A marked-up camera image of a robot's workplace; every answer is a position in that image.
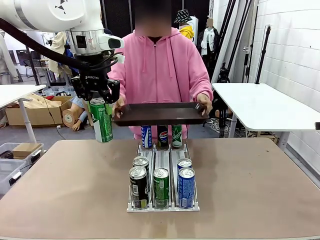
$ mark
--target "mannequin hand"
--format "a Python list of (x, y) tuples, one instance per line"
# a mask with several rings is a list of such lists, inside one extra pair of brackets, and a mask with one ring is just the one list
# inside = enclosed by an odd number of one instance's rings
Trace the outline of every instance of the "mannequin hand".
[(112, 115), (115, 115), (115, 109), (120, 108), (125, 105), (125, 98), (120, 96), (118, 101), (115, 102), (112, 108)]
[(198, 96), (196, 97), (196, 100), (198, 103), (201, 103), (206, 106), (206, 111), (203, 111), (202, 116), (205, 113), (209, 114), (211, 112), (212, 102), (210, 101), (209, 97), (206, 94), (204, 94), (204, 93), (198, 94)]
[(72, 126), (72, 130), (73, 130), (74, 132), (79, 131), (79, 129), (80, 129), (80, 124), (81, 124), (81, 121), (78, 120), (78, 121)]

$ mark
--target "white shelf organizer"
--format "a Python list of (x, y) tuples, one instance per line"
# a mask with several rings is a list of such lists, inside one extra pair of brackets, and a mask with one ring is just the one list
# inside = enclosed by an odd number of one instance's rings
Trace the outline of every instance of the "white shelf organizer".
[[(184, 144), (182, 149), (174, 149), (169, 144), (169, 148), (157, 149), (156, 145), (153, 145), (152, 149), (142, 148), (141, 145), (138, 146), (137, 156), (143, 156), (149, 160), (149, 170), (150, 170), (150, 192), (149, 192), (149, 204), (147, 208), (137, 209), (133, 203), (131, 188), (129, 185), (128, 193), (128, 206), (127, 212), (129, 213), (145, 213), (145, 212), (194, 212), (200, 211), (197, 195), (197, 185), (196, 180), (194, 180), (194, 195), (193, 195), (193, 207), (191, 208), (180, 208), (179, 204), (179, 193), (177, 190), (177, 162), (181, 158), (189, 158), (190, 154), (187, 144)], [(156, 168), (165, 168), (169, 171), (169, 181), (170, 181), (170, 197), (168, 208), (158, 209), (155, 208), (155, 196), (154, 196), (154, 181), (153, 175)]]

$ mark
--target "pepsi logo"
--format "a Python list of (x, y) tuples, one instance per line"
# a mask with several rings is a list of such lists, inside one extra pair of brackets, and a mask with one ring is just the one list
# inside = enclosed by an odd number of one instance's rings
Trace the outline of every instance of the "pepsi logo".
[(163, 131), (162, 133), (160, 133), (159, 137), (162, 141), (167, 141), (168, 140), (168, 132)]

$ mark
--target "pink hoodie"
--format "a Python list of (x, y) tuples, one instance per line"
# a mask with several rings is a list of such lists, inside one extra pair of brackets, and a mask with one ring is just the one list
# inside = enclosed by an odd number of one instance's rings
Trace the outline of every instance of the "pink hoodie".
[[(195, 102), (200, 93), (213, 100), (206, 66), (196, 46), (178, 29), (172, 28), (171, 36), (162, 37), (156, 44), (135, 32), (123, 39), (124, 48), (117, 51), (124, 53), (124, 64), (112, 66), (108, 76), (120, 81), (120, 94), (126, 104)], [(130, 129), (135, 139), (141, 139), (141, 127)], [(182, 137), (187, 136), (184, 125)], [(152, 126), (152, 138), (157, 139), (156, 126)]]

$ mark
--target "can lid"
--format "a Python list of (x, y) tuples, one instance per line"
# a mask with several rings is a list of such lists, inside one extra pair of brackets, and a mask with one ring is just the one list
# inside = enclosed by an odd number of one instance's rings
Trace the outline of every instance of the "can lid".
[(99, 98), (94, 98), (90, 101), (90, 104), (95, 104), (95, 105), (98, 105), (98, 104), (105, 104), (105, 100), (102, 98), (102, 97), (99, 97)]
[(156, 178), (165, 179), (169, 176), (169, 172), (165, 168), (156, 168), (154, 170), (153, 176), (155, 176)]
[(145, 156), (137, 156), (133, 159), (134, 166), (144, 167), (148, 163), (149, 163), (148, 158), (146, 158)]
[(130, 169), (130, 177), (135, 179), (142, 179), (145, 175), (147, 175), (147, 170), (142, 166), (134, 166)]
[(179, 175), (185, 179), (191, 179), (196, 175), (196, 172), (192, 168), (184, 167), (179, 170)]
[(177, 163), (180, 167), (188, 168), (192, 166), (192, 161), (189, 158), (180, 158)]

